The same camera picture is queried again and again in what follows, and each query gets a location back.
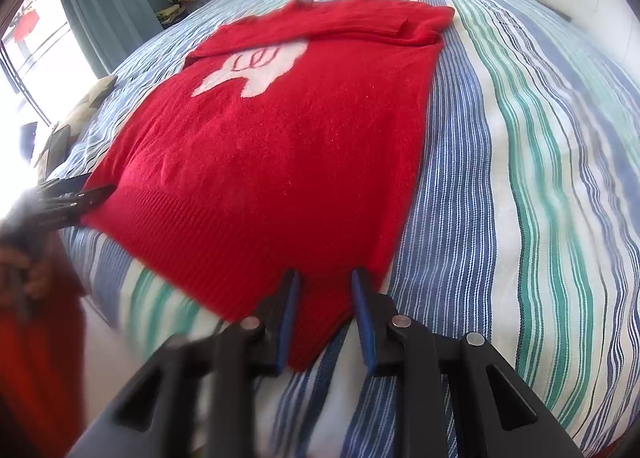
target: striped bedspread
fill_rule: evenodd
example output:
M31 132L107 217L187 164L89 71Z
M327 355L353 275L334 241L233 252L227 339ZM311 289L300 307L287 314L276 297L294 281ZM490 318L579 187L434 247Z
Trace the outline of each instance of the striped bedspread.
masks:
M135 105L219 25L286 1L214 0L142 46L56 175L92 170ZM484 333L589 456L640 408L639 88L533 0L420 1L456 17L388 293L436 333ZM105 235L62 237L110 324L143 354L174 332L222 328ZM393 390L366 378L345 326L305 373L261 381L260 453L391 456Z

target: sweater sleeve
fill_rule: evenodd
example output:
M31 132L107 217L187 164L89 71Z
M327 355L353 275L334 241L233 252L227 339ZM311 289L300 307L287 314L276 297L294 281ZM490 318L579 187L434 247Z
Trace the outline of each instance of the sweater sleeve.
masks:
M225 25L204 41L184 63L271 44L334 38L380 40L424 45L438 39L437 32L451 22L453 9L427 3L395 0L339 0L329 11L323 3L292 0L266 16L249 16Z

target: red cloth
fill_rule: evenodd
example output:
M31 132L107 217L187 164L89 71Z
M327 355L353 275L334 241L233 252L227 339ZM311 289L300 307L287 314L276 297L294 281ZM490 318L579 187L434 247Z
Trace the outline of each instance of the red cloth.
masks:
M618 446L618 441L615 441L608 447L605 447L598 454L594 454L591 458L609 458L613 454L613 451L616 450L617 446Z
M17 43L24 41L27 36L33 32L33 29L36 27L39 20L40 17L38 16L38 12L35 10L31 10L20 17L18 24L15 25L14 28L14 41Z
M62 458L84 425L79 289L57 279L38 306L28 323L0 312L0 395L39 456Z
M221 27L124 126L87 182L117 190L86 223L228 320L299 269L305 367L351 315L351 269L388 270L453 12L293 0Z

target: cushion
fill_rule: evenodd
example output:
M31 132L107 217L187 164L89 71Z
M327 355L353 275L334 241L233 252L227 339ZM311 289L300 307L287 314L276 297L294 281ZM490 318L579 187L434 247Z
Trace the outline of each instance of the cushion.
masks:
M71 146L78 141L78 138L80 138L81 134L84 133L86 128L89 126L89 123L94 117L95 112L100 107L100 104L104 102L104 99L111 94L111 91L113 91L113 88L116 85L116 80L116 75L108 75L98 80L89 92L74 106L71 112L63 118L63 120L53 124L49 139L47 139L44 148L32 164L38 175L38 183L42 183L49 176L49 173L55 168L52 164L47 163L51 137L53 134L62 130L62 128L65 128L66 126L69 127L68 143L66 146L66 153L68 154L68 150L71 149ZM66 159L66 156L61 159L59 163L64 161L64 159Z

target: ribbed hem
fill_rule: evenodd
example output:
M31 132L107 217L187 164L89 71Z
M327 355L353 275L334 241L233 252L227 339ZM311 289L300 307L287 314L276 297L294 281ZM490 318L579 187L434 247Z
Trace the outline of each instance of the ribbed hem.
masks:
M252 225L153 189L118 185L83 222L226 321L249 315L289 266ZM303 281L289 364L305 369L350 314L347 276L344 287Z

